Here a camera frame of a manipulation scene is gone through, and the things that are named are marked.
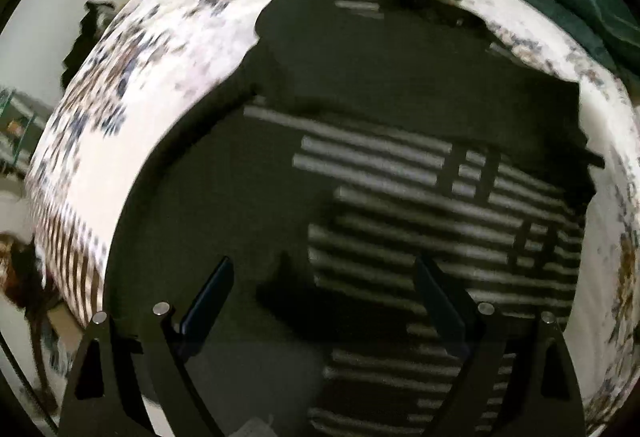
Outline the dark striped long-sleeve sweater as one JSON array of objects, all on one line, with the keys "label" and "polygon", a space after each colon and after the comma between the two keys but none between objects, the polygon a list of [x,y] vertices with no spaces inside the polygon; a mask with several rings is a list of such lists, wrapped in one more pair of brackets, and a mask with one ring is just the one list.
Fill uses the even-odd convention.
[{"label": "dark striped long-sleeve sweater", "polygon": [[273,0],[122,211],[105,306],[128,336],[232,290],[186,371],[222,433],[433,436],[461,370],[413,287],[432,261],[503,315],[574,304],[594,194],[579,88],[440,3]]}]

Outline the black clothes pile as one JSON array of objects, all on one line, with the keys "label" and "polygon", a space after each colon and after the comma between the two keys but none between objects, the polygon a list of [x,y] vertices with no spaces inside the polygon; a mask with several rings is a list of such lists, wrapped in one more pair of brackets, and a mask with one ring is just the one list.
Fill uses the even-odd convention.
[{"label": "black clothes pile", "polygon": [[86,13],[79,23],[79,35],[72,49],[63,59],[61,86],[63,90],[70,84],[93,47],[116,16],[116,6],[111,2],[85,2]]}]

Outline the green shelf rack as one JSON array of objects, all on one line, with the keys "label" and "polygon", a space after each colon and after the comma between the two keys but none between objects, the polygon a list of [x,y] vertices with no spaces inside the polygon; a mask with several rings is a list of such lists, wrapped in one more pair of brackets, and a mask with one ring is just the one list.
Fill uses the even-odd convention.
[{"label": "green shelf rack", "polygon": [[1,86],[1,173],[23,179],[52,109],[14,88]]}]

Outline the floral bed cover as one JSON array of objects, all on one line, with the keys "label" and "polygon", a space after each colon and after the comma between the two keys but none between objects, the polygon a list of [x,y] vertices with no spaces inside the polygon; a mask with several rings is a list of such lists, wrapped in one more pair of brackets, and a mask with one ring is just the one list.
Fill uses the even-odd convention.
[{"label": "floral bed cover", "polygon": [[[81,324],[102,307],[108,250],[144,161],[238,66],[269,1],[131,0],[50,116],[27,190],[44,264]],[[623,82],[526,1],[461,5],[518,59],[578,83],[580,123],[605,157],[567,330],[587,431],[599,436],[639,377],[639,119]]]}]

